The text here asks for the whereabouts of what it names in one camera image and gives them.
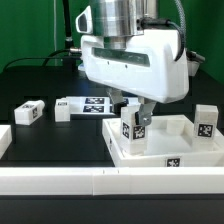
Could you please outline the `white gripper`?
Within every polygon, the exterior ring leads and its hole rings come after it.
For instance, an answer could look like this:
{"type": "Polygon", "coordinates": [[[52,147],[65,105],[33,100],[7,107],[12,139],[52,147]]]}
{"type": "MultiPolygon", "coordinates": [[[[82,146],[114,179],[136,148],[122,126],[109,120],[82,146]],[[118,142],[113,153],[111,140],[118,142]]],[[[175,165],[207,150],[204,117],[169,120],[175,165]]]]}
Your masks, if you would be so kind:
{"type": "MultiPolygon", "coordinates": [[[[189,90],[187,58],[179,53],[180,38],[175,30],[147,29],[126,42],[126,49],[103,47],[103,39],[90,35],[81,38],[82,59],[89,80],[113,88],[107,89],[112,112],[125,107],[122,91],[160,103],[184,98],[189,90]]],[[[155,102],[140,104],[135,122],[152,122],[155,102]]]]}

